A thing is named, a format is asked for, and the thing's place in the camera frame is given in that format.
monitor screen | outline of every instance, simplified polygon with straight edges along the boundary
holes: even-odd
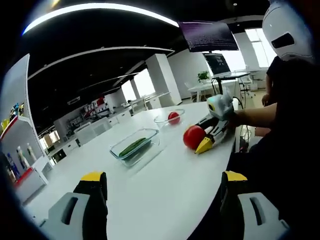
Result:
[[[208,53],[204,54],[214,75],[230,72],[230,68],[222,54]]]
[[[228,25],[224,22],[178,22],[190,52],[239,50]]]

